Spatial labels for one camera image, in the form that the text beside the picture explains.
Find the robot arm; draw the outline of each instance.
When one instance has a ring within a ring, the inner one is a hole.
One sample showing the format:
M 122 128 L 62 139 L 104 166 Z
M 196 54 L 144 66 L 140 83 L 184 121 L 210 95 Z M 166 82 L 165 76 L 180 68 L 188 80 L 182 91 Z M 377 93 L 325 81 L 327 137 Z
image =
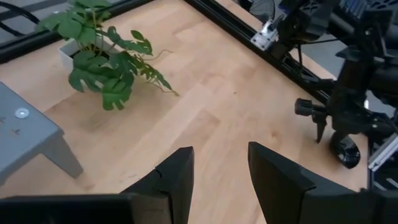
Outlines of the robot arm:
M 283 60 L 294 48 L 320 38 L 332 20 L 333 9 L 340 0 L 289 1 L 283 0 L 281 8 L 287 15 L 267 21 L 251 42 Z M 336 132 L 331 139 L 331 150 L 347 168 L 355 167 L 360 153 L 349 134 L 378 131 L 398 133 L 398 128 L 385 114 L 365 108 L 366 92 L 371 90 L 383 102 L 398 108 L 398 16 L 397 7 L 366 11 L 354 28 L 352 45 L 337 53 L 345 59 L 336 81 L 308 80 L 318 89 L 328 91 L 331 97 L 325 106 L 313 105 L 310 100 L 298 99 L 296 114 L 311 116 L 317 124 L 317 142 L 326 126 L 326 117 L 332 117 Z

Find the gray stool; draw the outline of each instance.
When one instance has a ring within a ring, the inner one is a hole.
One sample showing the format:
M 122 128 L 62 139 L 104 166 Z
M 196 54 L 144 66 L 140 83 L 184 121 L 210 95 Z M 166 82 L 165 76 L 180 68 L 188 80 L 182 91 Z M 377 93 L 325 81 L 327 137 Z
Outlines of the gray stool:
M 0 82 L 0 185 L 39 153 L 73 178 L 83 172 L 62 129 Z

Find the black knob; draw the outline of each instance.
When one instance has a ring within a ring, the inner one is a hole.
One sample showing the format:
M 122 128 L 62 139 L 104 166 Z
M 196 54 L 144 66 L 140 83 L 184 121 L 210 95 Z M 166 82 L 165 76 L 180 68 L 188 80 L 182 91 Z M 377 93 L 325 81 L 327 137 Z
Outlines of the black knob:
M 312 114 L 313 105 L 311 100 L 297 99 L 294 104 L 294 112 L 302 116 L 310 116 Z

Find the wooden tabletop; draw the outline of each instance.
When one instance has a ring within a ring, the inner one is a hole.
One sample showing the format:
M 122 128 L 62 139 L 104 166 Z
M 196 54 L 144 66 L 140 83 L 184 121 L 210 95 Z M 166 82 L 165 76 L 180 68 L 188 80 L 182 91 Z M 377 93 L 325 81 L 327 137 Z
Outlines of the wooden tabletop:
M 261 26 L 232 1 L 220 2 L 254 28 Z M 353 136 L 360 164 L 351 170 L 340 165 L 327 148 L 331 128 L 317 144 L 316 125 L 294 113 L 297 98 L 312 97 L 184 1 L 156 0 L 109 25 L 126 38 L 131 29 L 141 31 L 155 55 L 172 51 L 151 64 L 181 96 L 135 83 L 125 110 L 104 111 L 100 95 L 69 86 L 57 53 L 63 41 L 0 65 L 0 81 L 63 128 L 85 169 L 73 180 L 38 156 L 0 187 L 0 196 L 120 192 L 179 147 L 193 146 L 190 223 L 260 223 L 264 218 L 247 162 L 249 141 L 348 188 L 366 186 L 366 138 Z M 318 76 L 331 77 L 304 60 Z

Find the black aluminum frame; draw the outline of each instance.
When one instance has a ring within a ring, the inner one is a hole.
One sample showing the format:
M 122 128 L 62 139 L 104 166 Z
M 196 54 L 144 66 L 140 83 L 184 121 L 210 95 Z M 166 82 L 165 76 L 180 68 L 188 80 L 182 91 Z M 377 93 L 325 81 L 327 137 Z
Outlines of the black aluminum frame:
M 108 8 L 112 14 L 112 17 L 118 16 L 124 12 L 135 9 L 139 6 L 152 2 L 154 0 L 125 0 L 118 2 Z M 240 18 L 235 16 L 225 7 L 220 5 L 215 0 L 184 0 L 197 11 L 201 12 L 204 16 L 209 18 L 215 24 L 220 26 L 227 33 L 232 35 L 235 39 L 240 41 L 240 43 L 244 44 L 248 49 L 252 50 L 256 53 L 260 58 L 265 60 L 267 63 L 271 64 L 274 68 L 276 68 L 279 72 L 284 74 L 287 78 L 291 79 L 298 86 L 303 88 L 307 93 L 311 94 L 314 98 L 316 98 L 320 103 L 326 104 L 330 93 L 325 91 L 317 90 L 314 88 L 311 83 L 306 81 L 300 75 L 297 74 L 296 68 L 299 63 L 291 57 L 282 57 L 281 59 L 276 59 L 270 53 L 264 52 L 254 46 L 250 39 L 256 33 L 251 26 L 247 25 Z M 344 36 L 346 33 L 336 27 L 334 24 L 331 24 L 329 31 L 332 34 L 335 34 L 337 37 Z M 44 47 L 48 44 L 52 44 L 55 41 L 62 39 L 58 34 L 43 31 L 40 33 L 34 33 L 31 35 L 27 35 L 20 39 L 14 40 L 12 42 L 0 45 L 0 63 L 7 62 L 14 58 L 20 57 L 22 55 L 28 54 L 31 51 L 37 50 L 41 47 Z M 320 80 L 320 78 L 311 72 L 309 69 L 303 67 L 302 75 L 311 78 L 312 80 Z M 373 172 L 369 170 L 368 173 L 368 188 L 372 187 L 373 182 Z

